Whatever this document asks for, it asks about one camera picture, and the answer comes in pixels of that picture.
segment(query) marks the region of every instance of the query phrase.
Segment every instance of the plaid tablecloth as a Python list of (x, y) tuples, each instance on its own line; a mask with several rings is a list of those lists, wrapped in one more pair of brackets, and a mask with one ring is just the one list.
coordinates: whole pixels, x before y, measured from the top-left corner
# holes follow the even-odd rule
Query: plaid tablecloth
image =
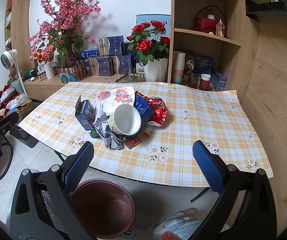
[[(129, 150), (110, 150), (93, 139), (74, 116), (79, 97), (95, 102), (98, 91), (133, 86), (148, 97), (160, 97), (169, 112), (162, 127), (146, 127), (150, 137)], [(52, 149), (75, 154), (91, 141), (95, 156), (90, 166), (115, 175), (183, 187), (206, 187), (208, 183), (192, 155), (192, 145), (202, 140), (226, 164), (241, 171), (258, 168), (273, 177), (259, 137), (242, 110), (236, 91), (203, 92), (166, 83), (70, 82), (54, 93), (19, 125)]]

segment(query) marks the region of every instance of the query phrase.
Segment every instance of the white marble floor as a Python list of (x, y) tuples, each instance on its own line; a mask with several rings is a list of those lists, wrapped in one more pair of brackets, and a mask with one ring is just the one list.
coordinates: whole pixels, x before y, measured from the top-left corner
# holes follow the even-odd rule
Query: white marble floor
[[(41, 142), (30, 149), (10, 134), (6, 137), (13, 146), (13, 160), (6, 176), (0, 181), (0, 220), (5, 222), (7, 210), (16, 181), (22, 170), (26, 168), (47, 171), (54, 164), (62, 161), (52, 149)], [(4, 146), (4, 155), (0, 158), (0, 168), (5, 167), (9, 159), (8, 147)], [(156, 225), (163, 222), (172, 214), (187, 208), (197, 208), (198, 219), (203, 219), (218, 198), (218, 194), (211, 190), (201, 198), (191, 203), (203, 188), (182, 188), (153, 185), (123, 179), (104, 172), (88, 168), (81, 182), (92, 178), (111, 179), (123, 185), (133, 196), (141, 202), (141, 211), (136, 230), (135, 239), (152, 239)]]

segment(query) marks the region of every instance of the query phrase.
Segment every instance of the white fan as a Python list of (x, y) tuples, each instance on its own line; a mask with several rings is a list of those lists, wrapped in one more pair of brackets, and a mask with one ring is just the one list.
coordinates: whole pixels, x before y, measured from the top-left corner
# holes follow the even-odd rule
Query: white fan
[(23, 84), (23, 81), (20, 75), (20, 71), (22, 71), (22, 69), (19, 67), (17, 54), (18, 52), (16, 49), (5, 51), (3, 54), (1, 54), (1, 63), (7, 70), (10, 70), (10, 68), (14, 65), (14, 68), (17, 71), (17, 75), (19, 77), (23, 91), (28, 96), (28, 93), (26, 91), (26, 88), (24, 87), (24, 84)]

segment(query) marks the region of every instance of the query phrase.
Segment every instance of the red basket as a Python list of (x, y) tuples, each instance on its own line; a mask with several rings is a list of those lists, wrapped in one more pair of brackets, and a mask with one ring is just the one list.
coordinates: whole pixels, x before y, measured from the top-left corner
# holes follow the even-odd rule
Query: red basket
[[(210, 33), (210, 32), (212, 32), (214, 35), (216, 35), (216, 24), (219, 21), (208, 19), (208, 18), (203, 18), (203, 17), (198, 17), (198, 15), (202, 12), (202, 10), (205, 10), (208, 7), (214, 7), (216, 9), (218, 9), (218, 11), (220, 11), (222, 16), (223, 16), (222, 17), (222, 21), (224, 22), (224, 14), (223, 14), (223, 12), (217, 6), (208, 5), (208, 6), (204, 7), (204, 8), (202, 8), (199, 12), (197, 12), (197, 14), (196, 14), (196, 16), (194, 18), (195, 31), (202, 32), (202, 33)], [(224, 23), (224, 26), (225, 26), (224, 37), (228, 39), (226, 23)]]

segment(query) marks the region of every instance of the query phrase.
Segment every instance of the white vase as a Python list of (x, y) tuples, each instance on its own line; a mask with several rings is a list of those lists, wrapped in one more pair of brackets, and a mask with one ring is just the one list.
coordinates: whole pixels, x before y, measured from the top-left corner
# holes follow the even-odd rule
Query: white vase
[(53, 68), (52, 68), (51, 62), (48, 62), (45, 65), (45, 73), (46, 73), (48, 79), (54, 78), (54, 72), (53, 72)]
[(165, 82), (168, 58), (162, 58), (159, 61), (154, 60), (143, 68), (145, 69), (146, 82)]

